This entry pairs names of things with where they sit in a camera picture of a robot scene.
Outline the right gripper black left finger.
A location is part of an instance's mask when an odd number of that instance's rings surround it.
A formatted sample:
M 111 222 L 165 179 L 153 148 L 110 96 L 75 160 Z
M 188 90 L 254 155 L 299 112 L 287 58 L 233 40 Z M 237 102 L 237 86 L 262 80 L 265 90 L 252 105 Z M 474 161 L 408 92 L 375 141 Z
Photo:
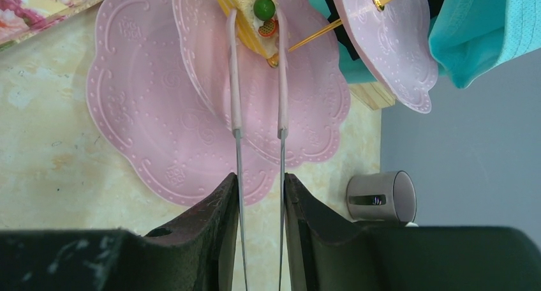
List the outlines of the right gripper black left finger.
M 228 174 L 147 235 L 124 229 L 1 232 L 2 290 L 231 290 L 239 185 Z

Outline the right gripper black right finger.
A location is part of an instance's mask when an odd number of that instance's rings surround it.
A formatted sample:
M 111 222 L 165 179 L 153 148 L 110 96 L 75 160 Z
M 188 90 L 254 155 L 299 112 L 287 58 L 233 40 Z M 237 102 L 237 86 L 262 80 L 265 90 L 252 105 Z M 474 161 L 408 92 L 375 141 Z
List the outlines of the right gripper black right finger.
M 539 290 L 540 250 L 511 227 L 351 222 L 285 176 L 293 290 Z

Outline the pink metal tongs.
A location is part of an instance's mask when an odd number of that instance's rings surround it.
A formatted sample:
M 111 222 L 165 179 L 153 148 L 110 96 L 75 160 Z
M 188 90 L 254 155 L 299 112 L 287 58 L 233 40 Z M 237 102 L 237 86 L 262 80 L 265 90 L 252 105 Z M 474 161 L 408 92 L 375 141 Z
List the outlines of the pink metal tongs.
M 237 9 L 230 10 L 227 18 L 226 30 L 229 40 L 229 71 L 230 71 L 230 108 L 231 108 L 231 132 L 235 138 L 236 164 L 237 164 L 237 185 L 239 193 L 239 223 L 241 233 L 242 266 L 244 274 L 245 289 L 249 290 L 248 266 L 245 236 L 245 215 L 244 215 L 244 182 L 242 167 L 242 109 L 239 84 L 239 63 L 237 57 L 237 35 L 236 35 Z M 283 246 L 285 232 L 285 158 L 286 138 L 288 136 L 288 81 L 287 81 L 287 60 L 286 60 L 287 27 L 279 29 L 279 57 L 277 62 L 279 69 L 279 99 L 278 99 L 278 138 L 280 139 L 280 236 L 279 236 L 279 278 L 278 289 L 281 290 L 281 279 L 283 270 Z

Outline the yellow cake slice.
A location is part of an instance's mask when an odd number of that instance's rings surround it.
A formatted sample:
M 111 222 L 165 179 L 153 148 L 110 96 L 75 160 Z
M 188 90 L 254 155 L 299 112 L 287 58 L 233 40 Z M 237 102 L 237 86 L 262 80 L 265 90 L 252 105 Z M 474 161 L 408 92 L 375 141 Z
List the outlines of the yellow cake slice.
M 269 59 L 278 53 L 277 0 L 217 0 L 226 16 L 237 10 L 236 24 L 241 42 Z

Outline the grey mug with white interior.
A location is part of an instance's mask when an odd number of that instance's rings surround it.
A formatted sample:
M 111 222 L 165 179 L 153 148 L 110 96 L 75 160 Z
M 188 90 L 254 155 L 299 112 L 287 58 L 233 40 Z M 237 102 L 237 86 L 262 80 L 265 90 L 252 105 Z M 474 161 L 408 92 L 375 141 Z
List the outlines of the grey mug with white interior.
M 346 206 L 355 220 L 413 222 L 415 187 L 404 170 L 355 175 L 346 188 Z

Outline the pink three-tier cake stand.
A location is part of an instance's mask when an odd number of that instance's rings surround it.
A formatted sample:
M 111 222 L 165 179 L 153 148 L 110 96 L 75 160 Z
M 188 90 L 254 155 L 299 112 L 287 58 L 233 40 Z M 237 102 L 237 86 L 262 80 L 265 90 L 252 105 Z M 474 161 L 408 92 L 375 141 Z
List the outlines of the pink three-tier cake stand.
M 155 194 L 194 205 L 236 169 L 226 16 L 216 0 L 105 0 L 87 105 Z M 286 166 L 336 154 L 350 90 L 326 34 L 288 56 Z

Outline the teal t-shirt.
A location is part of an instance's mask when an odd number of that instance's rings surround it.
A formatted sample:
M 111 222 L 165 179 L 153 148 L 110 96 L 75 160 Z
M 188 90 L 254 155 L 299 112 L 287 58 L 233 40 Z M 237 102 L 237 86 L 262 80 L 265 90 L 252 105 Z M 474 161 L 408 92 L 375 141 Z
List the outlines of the teal t-shirt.
M 540 48 L 540 0 L 321 0 L 346 49 L 344 75 L 369 72 L 395 93 L 434 86 L 438 68 L 468 87 Z

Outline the floral serving tray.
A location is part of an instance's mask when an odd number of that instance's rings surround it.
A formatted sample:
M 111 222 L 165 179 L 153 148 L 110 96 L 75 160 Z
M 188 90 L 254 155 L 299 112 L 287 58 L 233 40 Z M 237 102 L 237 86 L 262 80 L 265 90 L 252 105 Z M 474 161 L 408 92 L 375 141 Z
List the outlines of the floral serving tray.
M 1 50 L 85 11 L 103 0 L 1 0 Z

